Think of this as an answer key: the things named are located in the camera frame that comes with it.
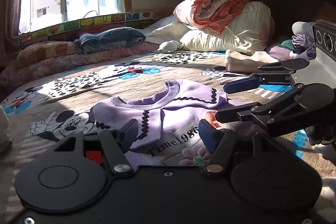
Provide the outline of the purple knit sweater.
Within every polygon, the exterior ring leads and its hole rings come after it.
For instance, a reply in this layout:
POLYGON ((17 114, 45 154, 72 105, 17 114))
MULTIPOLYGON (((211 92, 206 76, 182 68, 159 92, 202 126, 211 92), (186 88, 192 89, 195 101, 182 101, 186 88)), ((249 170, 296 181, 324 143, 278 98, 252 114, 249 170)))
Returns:
POLYGON ((207 85, 190 80, 171 80, 165 90, 135 101, 120 97, 101 100, 93 107, 96 127, 121 129, 131 119, 138 121, 137 140, 125 153, 133 168, 140 165, 193 165, 197 156, 205 160, 210 153, 198 133, 201 119, 221 129, 247 136, 254 131, 252 122, 221 124, 213 120, 214 112, 240 102, 207 85))

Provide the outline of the pile of purple grey clothes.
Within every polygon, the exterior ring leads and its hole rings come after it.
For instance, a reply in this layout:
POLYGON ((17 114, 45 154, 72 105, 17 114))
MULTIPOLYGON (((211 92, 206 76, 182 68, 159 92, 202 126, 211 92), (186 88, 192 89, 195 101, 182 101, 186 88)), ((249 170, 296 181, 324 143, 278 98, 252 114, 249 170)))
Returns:
POLYGON ((278 61, 290 59, 313 60, 317 56, 313 33, 315 22, 295 22, 292 25, 293 36, 278 45, 269 46, 266 51, 278 61))

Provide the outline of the beige folded garment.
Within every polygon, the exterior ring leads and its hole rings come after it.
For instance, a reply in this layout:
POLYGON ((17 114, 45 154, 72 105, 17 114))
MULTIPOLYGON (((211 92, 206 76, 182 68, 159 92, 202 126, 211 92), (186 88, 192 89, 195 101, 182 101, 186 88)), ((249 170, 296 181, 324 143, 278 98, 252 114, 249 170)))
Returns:
POLYGON ((248 74, 256 72, 261 65, 278 62, 265 51, 256 51, 252 56, 247 56, 233 50, 227 50, 225 60, 225 67, 229 72, 248 74))

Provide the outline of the cream white quilt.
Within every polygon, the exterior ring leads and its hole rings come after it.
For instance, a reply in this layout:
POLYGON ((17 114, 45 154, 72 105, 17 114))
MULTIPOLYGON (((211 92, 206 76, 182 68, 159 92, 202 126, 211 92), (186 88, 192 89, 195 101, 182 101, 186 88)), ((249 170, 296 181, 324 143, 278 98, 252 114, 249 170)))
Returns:
POLYGON ((233 50, 247 55, 268 46, 272 25, 271 10, 261 2, 247 3, 242 12, 220 34, 199 30, 168 16, 141 30, 146 41, 162 44, 176 41, 187 51, 225 52, 233 50))

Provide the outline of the Mickey Mouse brown blanket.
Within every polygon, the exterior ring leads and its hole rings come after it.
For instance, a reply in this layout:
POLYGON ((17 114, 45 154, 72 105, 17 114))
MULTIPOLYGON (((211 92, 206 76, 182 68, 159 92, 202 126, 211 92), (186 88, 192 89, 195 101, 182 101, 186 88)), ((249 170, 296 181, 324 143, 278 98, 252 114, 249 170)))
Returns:
MULTIPOLYGON (((165 90, 165 82, 190 80, 223 92, 223 85, 246 78, 226 71, 224 53, 177 52, 143 53, 50 75, 20 86, 1 102, 10 120, 8 133, 13 148, 1 159, 1 223, 9 223, 23 206, 14 188, 17 173, 46 152, 55 142, 41 137, 44 132, 62 139, 74 131, 96 134, 92 107, 100 100, 120 97, 142 100, 165 90)), ((229 100, 267 103, 284 94, 285 87, 260 87, 228 95, 229 100)), ((145 150, 145 164, 191 166, 194 157, 207 156, 197 137, 196 122, 173 129, 173 138, 164 137, 151 153, 145 150)), ((335 151, 333 147, 312 147, 304 131, 278 138, 291 152, 315 168, 323 179, 316 210, 335 221, 335 151)))

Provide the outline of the dark wooden headboard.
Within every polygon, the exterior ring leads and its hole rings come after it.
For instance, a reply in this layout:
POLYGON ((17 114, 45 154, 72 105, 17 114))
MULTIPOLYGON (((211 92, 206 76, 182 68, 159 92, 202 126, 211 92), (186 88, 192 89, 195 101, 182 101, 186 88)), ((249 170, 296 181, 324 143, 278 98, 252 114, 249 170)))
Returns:
POLYGON ((295 22, 318 19, 335 22, 335 0, 253 0, 268 6, 273 18, 272 39, 291 38, 295 22))

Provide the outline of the orange rolled quilt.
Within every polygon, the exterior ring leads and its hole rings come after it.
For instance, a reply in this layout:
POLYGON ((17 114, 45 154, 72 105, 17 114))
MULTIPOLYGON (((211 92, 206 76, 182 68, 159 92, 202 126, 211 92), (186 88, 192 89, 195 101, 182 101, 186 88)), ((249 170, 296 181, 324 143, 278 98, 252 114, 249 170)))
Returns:
POLYGON ((184 24, 220 34, 250 0, 184 0, 173 15, 184 24))

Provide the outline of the blue folded blanket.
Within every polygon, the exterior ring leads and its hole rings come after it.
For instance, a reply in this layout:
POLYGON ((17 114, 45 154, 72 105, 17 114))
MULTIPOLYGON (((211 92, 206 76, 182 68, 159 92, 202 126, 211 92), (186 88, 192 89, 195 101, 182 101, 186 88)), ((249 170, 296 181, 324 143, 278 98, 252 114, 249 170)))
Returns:
POLYGON ((144 42, 146 36, 131 27, 109 29, 98 34, 84 33, 74 44, 82 54, 129 48, 144 42))

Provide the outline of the white plush toy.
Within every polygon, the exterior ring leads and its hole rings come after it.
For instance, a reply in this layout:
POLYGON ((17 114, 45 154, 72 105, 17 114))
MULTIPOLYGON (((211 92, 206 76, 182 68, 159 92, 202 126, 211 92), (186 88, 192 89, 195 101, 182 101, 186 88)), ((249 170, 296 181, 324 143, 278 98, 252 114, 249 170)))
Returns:
POLYGON ((177 50, 181 49, 183 46, 181 42, 176 40, 169 40, 160 44, 158 51, 163 53, 174 53, 177 50))

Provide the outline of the pink patterned cloth pile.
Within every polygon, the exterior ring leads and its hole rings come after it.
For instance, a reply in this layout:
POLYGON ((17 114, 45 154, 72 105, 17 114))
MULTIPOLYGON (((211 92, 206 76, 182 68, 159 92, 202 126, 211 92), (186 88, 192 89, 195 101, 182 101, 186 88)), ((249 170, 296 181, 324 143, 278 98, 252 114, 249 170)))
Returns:
POLYGON ((1 156, 7 154, 12 146, 13 141, 9 134, 7 133, 7 130, 10 126, 10 121, 3 109, 3 107, 0 107, 0 153, 1 156))

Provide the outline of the pink floral quilt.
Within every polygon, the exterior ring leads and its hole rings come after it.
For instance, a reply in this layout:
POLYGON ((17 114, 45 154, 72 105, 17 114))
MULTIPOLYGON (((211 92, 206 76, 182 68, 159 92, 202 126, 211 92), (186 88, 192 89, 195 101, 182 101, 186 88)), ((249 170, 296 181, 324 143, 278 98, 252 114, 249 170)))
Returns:
POLYGON ((14 90, 27 82, 55 73, 157 49, 156 44, 141 42, 131 47, 82 54, 73 42, 36 43, 20 51, 16 59, 1 72, 1 88, 14 90))

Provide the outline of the colourful alphabet foam mat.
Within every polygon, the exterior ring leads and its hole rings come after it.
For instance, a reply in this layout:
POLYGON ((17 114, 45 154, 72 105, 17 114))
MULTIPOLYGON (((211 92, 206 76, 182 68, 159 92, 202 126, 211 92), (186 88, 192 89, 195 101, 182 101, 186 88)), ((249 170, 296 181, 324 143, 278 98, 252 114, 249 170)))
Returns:
POLYGON ((94 16, 59 23, 37 31, 18 35, 15 40, 21 46, 29 46, 34 43, 46 41, 73 41, 84 33, 98 34, 112 28, 131 27, 135 29, 145 28, 162 18, 173 13, 172 7, 165 7, 158 11, 126 12, 94 16))

